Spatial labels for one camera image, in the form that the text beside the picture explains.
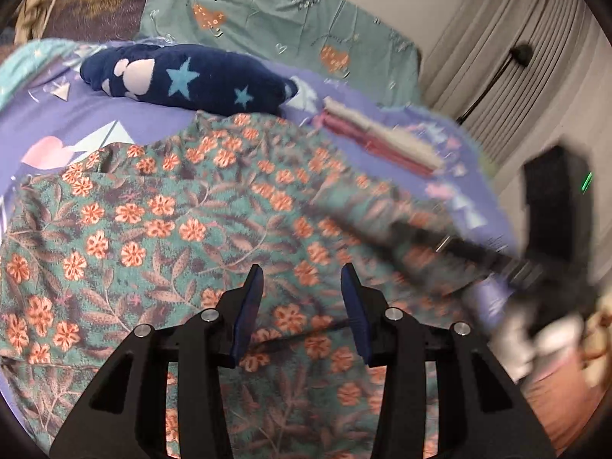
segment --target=purple bedsheet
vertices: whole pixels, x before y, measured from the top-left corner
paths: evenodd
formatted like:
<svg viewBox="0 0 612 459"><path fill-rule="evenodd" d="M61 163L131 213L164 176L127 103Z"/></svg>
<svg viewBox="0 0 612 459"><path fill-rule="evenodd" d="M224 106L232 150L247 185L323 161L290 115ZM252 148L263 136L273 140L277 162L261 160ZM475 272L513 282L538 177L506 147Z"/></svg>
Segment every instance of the purple bedsheet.
<svg viewBox="0 0 612 459"><path fill-rule="evenodd" d="M464 236L513 247L509 222L480 171L478 153L454 122L420 107L381 109L342 81L281 64L267 65L280 75L298 78L298 96L282 110L304 130L313 129L310 121L322 110L322 99L331 96L382 124L427 140L446 162L445 170L432 179L421 178L367 153L352 140L329 133L348 160L368 175L393 180L415 197L443 201ZM67 100L57 96L58 88L68 90ZM2 215L10 215L13 183L21 176L58 170L112 141L153 142L184 129L193 115L183 109L109 98L92 91L80 79L74 63L51 64L0 112ZM2 219L0 232L4 227Z"/></svg>

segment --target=blue star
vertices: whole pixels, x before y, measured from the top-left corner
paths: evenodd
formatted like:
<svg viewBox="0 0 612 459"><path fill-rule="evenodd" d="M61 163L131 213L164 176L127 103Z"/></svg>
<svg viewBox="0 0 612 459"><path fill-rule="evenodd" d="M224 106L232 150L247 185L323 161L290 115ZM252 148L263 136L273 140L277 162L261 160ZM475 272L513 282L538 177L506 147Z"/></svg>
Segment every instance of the blue star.
<svg viewBox="0 0 612 459"><path fill-rule="evenodd" d="M251 96L248 93L249 90L249 86L245 86L244 90L239 90L238 88L234 88L234 93L236 94L236 99L234 100L234 103L239 103L240 105L243 106L243 109L247 108L247 103L249 103L252 99L253 96Z"/></svg>
<svg viewBox="0 0 612 459"><path fill-rule="evenodd" d="M172 84L170 85L170 89L168 90L168 96L172 96L177 91L180 91L186 99L191 99L189 98L188 85L200 74L189 70L190 62L191 58L188 58L185 62L183 62L183 65L180 69L166 69L168 76L170 76L170 79L172 79Z"/></svg>

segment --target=orange heart print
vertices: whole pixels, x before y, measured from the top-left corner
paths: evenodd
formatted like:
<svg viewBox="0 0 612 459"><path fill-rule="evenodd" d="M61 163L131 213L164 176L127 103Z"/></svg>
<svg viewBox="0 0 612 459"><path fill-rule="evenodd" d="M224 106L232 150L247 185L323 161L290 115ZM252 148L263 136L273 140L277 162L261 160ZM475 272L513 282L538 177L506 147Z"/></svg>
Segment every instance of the orange heart print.
<svg viewBox="0 0 612 459"><path fill-rule="evenodd" d="M193 6L193 11L195 20L202 29L216 29L225 22L225 14L223 12L208 10L197 3Z"/></svg>
<svg viewBox="0 0 612 459"><path fill-rule="evenodd" d="M346 69L351 61L347 52L339 52L328 44L321 50L320 57L323 65L331 73Z"/></svg>

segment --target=green floral fabric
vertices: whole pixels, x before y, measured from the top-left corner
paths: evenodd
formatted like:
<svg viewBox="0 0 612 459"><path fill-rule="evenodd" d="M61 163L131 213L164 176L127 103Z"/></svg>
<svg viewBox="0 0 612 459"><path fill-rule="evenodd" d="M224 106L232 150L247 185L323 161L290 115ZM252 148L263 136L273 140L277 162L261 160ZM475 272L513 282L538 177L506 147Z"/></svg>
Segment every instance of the green floral fabric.
<svg viewBox="0 0 612 459"><path fill-rule="evenodd" d="M354 172L322 133L273 116L198 113L176 136L107 146L61 175L24 181L18 196L0 249L0 355L44 449L136 325L183 323L253 263L265 274L253 343L237 370L221 372L239 458L369 457L384 368L356 355L344 263L422 322L447 326L459 314L447 294L466 280L438 256L402 251L426 272L421 291L330 217L346 208L357 231L391 220L451 230L442 206ZM176 368L168 388L177 456ZM433 370L428 392L433 454Z"/></svg>

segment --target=navy star pillow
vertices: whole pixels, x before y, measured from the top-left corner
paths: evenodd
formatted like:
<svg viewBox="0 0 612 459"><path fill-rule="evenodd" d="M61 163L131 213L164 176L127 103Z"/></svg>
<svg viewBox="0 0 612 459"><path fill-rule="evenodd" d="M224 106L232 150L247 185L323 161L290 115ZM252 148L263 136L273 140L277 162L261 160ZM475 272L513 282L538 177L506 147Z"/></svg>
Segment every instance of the navy star pillow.
<svg viewBox="0 0 612 459"><path fill-rule="evenodd" d="M81 77L109 96L222 116L277 115L281 103L298 92L291 79L253 57L198 44L108 48L83 62Z"/></svg>

